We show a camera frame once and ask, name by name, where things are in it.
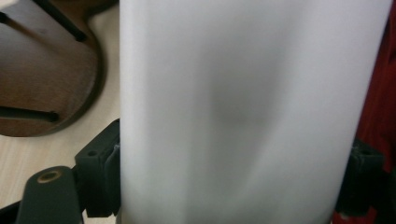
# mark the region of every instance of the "white roll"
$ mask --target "white roll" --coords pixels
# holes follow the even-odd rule
[[[123,0],[123,224],[326,223],[390,0]]]

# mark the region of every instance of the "screw hole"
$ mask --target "screw hole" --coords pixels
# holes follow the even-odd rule
[[[37,182],[40,184],[46,184],[53,180],[58,179],[61,175],[62,173],[60,171],[57,170],[49,171],[39,176]]]

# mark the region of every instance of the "wooden floor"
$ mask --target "wooden floor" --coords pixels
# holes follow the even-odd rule
[[[0,208],[21,199],[26,180],[51,166],[74,166],[74,156],[107,124],[120,117],[119,7],[96,16],[92,29],[106,54],[106,84],[89,111],[69,127],[41,137],[0,136]],[[85,218],[115,223],[115,218]]]

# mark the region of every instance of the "round hole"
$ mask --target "round hole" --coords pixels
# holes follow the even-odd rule
[[[62,173],[60,171],[57,170],[49,171],[39,176],[37,182],[40,184],[46,184],[53,180],[58,179],[61,175]]]
[[[96,156],[98,153],[96,151],[90,151],[88,153],[89,156]]]

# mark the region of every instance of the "black clamp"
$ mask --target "black clamp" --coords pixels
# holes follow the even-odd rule
[[[23,198],[0,210],[2,224],[80,224],[120,208],[120,121],[115,120],[75,157],[73,169],[56,166],[27,181]]]
[[[375,224],[396,223],[396,168],[383,170],[384,156],[355,140],[335,211],[346,217],[363,217],[372,206]]]

